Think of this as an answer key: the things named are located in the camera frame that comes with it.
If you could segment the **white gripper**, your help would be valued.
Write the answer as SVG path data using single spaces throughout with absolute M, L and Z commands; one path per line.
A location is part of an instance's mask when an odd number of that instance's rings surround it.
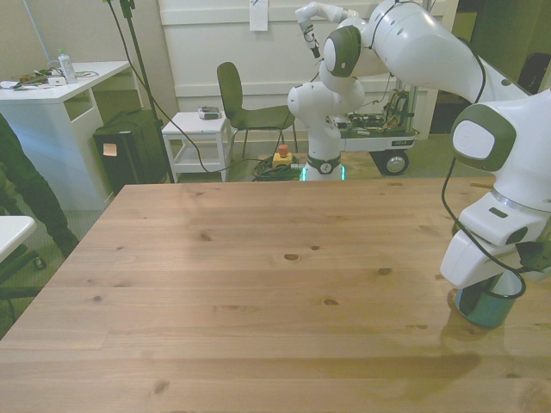
M 504 265 L 518 268 L 520 258 L 515 245 L 496 246 L 474 237 L 484 249 Z M 490 260 L 465 234 L 458 231 L 452 238 L 440 267 L 442 276 L 458 288 L 469 287 L 501 274 L 505 269 Z

